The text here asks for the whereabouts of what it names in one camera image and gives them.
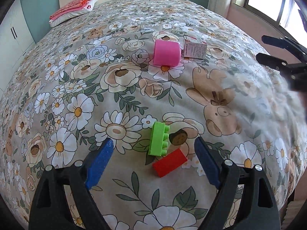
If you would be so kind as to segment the red toy brick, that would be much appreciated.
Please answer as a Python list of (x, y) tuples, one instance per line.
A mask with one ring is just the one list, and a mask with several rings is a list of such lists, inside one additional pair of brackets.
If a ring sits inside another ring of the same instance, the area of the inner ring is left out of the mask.
[(187, 162), (186, 156), (180, 149), (176, 149), (164, 158), (156, 161), (153, 164), (153, 169), (158, 177), (164, 177), (183, 165), (185, 162)]

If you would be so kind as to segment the green toy brick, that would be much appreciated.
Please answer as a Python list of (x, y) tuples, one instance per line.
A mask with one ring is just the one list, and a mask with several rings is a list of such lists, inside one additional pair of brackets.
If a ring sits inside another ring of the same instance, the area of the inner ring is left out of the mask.
[(148, 154), (165, 156), (167, 154), (170, 126), (163, 122), (155, 122), (151, 131)]

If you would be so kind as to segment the small pink printed carton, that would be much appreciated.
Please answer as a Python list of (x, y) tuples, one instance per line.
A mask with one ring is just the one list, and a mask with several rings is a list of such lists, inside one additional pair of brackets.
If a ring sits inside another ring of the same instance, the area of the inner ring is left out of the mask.
[(205, 60), (207, 43), (200, 38), (187, 37), (184, 42), (183, 57)]

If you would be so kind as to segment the floral bed quilt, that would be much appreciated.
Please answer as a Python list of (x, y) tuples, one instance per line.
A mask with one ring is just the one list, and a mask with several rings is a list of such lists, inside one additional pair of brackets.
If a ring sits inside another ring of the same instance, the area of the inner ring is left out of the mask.
[[(187, 37), (205, 60), (184, 58)], [(153, 64), (156, 40), (178, 42), (176, 67)], [(1, 197), (27, 229), (48, 165), (64, 168), (113, 140), (90, 190), (111, 229), (197, 229), (217, 190), (197, 158), (199, 136), (223, 158), (261, 165), (281, 208), (306, 168), (299, 95), (260, 65), (265, 49), (188, 0), (113, 0), (50, 30), (1, 97)], [(167, 154), (187, 162), (164, 177), (148, 154), (155, 122), (170, 126)]]

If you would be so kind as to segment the white wardrobe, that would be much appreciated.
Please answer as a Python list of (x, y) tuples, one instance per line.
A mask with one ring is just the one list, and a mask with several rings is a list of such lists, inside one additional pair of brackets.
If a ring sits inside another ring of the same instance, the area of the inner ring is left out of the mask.
[(34, 45), (21, 1), (15, 0), (1, 22), (1, 93)]

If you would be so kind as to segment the folded pink red blanket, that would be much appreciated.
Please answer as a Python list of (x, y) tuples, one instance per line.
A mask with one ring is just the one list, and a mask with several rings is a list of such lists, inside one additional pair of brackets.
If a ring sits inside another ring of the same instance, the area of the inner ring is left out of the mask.
[(50, 15), (50, 20), (55, 20), (58, 17), (65, 15), (69, 12), (74, 11), (80, 11), (82, 9), (89, 8), (89, 3), (94, 0), (73, 0), (66, 5), (64, 5), (62, 8), (59, 8), (56, 12), (54, 12), (52, 15)]

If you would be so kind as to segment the window with dark frame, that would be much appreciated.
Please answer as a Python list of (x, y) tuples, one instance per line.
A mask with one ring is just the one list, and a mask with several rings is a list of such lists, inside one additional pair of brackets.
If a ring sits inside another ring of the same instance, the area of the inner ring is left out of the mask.
[(236, 0), (236, 4), (306, 46), (306, 21), (295, 0)]

